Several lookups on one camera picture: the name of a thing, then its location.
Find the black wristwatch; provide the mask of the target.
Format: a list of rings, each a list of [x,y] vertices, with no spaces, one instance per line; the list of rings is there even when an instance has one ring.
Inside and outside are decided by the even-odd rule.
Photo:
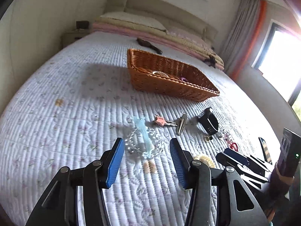
[[[219,122],[211,107],[204,109],[198,116],[198,122],[209,135],[215,135],[219,131]]]

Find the pink star hair clip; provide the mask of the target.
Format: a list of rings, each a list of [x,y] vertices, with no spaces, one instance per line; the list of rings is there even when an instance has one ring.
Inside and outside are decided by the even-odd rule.
[[[160,125],[160,126],[172,126],[172,127],[176,127],[178,124],[174,121],[169,121],[166,120],[164,117],[160,117],[160,116],[156,116],[155,117],[155,123]]]

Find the light blue hair clip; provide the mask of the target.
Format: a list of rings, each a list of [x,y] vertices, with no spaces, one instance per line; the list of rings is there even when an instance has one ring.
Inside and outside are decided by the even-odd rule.
[[[144,119],[139,119],[138,117],[134,116],[133,121],[134,121],[136,127],[141,132],[141,135],[142,135],[142,137],[144,139],[144,143],[145,143],[145,149],[146,149],[147,157],[150,159],[153,144],[151,142],[150,137],[148,136],[147,128],[145,126],[145,120]]]

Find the silver snap hair clip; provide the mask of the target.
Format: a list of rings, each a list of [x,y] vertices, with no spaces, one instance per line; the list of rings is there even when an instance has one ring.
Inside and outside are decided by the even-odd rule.
[[[180,122],[178,123],[176,134],[180,136],[185,129],[185,125],[187,122],[187,114],[183,114],[180,118]]]

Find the white quilted bedspread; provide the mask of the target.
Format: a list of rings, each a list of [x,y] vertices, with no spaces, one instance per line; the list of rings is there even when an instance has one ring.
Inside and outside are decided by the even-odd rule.
[[[16,225],[25,225],[35,204],[59,168],[88,165],[109,150],[116,138],[129,144],[142,118],[164,143],[163,151],[145,160],[125,150],[116,182],[104,197],[112,225],[183,225],[191,192],[178,182],[169,152],[173,127],[157,127],[156,115],[188,117],[177,137],[193,156],[212,158],[228,147],[219,136],[204,140],[196,117],[208,107],[220,128],[244,155],[263,156],[259,137],[276,161],[280,143],[253,101],[225,73],[168,47],[165,57],[203,72],[220,95],[201,103],[132,87],[127,50],[135,38],[95,32],[46,61],[17,91],[1,116],[1,205]]]

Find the black hair clip on quilts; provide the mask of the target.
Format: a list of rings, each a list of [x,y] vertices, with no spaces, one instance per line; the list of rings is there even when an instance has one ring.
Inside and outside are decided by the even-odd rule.
[[[208,58],[204,59],[204,63],[206,63],[209,67],[216,68],[216,60],[212,55],[209,55]]]

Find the window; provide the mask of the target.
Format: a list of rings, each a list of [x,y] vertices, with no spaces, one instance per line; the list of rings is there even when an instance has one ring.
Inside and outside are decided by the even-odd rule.
[[[300,33],[271,22],[253,68],[300,117]]]

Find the brown wicker basket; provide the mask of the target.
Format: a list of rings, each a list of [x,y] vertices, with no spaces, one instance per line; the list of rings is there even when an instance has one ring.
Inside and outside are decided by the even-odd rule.
[[[139,91],[203,102],[220,95],[215,85],[196,67],[143,50],[127,50],[133,87]]]

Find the pink pillow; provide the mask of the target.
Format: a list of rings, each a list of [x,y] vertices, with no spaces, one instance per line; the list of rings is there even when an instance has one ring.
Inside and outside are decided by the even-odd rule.
[[[206,43],[200,36],[192,34],[192,33],[187,32],[185,30],[182,30],[178,27],[169,27],[167,29],[166,33],[168,35],[172,35],[172,36],[176,36],[176,37],[185,39],[189,42],[200,45],[201,47],[211,48],[211,46],[208,43]]]

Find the grey curtain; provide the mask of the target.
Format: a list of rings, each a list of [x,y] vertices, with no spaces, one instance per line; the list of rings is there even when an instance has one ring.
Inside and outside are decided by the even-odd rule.
[[[227,75],[234,71],[241,59],[257,23],[259,11],[260,0],[240,0],[235,20],[219,54]]]

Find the dark brown hairbrush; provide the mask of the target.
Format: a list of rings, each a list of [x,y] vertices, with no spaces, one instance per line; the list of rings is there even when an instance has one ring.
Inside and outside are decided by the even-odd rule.
[[[150,42],[148,42],[146,40],[143,40],[141,38],[137,38],[136,41],[138,42],[138,44],[140,46],[150,48],[150,49],[154,50],[159,55],[161,55],[163,53],[159,48],[155,47],[153,44],[151,44]]]

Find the folded beige pink quilts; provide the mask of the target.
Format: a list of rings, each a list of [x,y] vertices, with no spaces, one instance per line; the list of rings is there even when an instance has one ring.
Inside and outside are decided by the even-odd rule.
[[[162,44],[179,50],[202,61],[210,59],[212,56],[216,61],[215,67],[219,70],[224,70],[223,60],[205,45],[191,42],[187,39],[171,35],[152,27],[113,18],[100,17],[92,24],[92,30],[139,37],[150,42]]]

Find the beige nightstand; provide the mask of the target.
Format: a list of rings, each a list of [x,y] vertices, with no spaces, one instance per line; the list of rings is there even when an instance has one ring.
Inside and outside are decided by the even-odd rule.
[[[82,39],[83,37],[90,34],[90,30],[72,30],[64,33],[62,35],[62,48],[67,47],[68,45]]]

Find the white floral pillow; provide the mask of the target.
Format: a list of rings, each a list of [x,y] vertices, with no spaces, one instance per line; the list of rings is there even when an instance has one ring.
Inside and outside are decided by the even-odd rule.
[[[105,20],[114,20],[114,21],[124,21],[124,22],[131,22],[133,24],[139,24],[147,27],[152,27],[153,29],[157,29],[160,31],[166,32],[167,29],[164,27],[161,22],[158,20],[145,17],[141,15],[135,15],[127,12],[107,12],[101,16],[99,16],[96,21],[105,21]]]

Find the beige upholstered headboard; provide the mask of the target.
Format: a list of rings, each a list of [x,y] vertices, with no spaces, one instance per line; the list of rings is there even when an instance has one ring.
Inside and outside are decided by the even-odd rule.
[[[199,17],[162,0],[107,0],[104,13],[127,12],[151,17],[167,29],[177,27],[199,36],[212,46],[217,30]]]

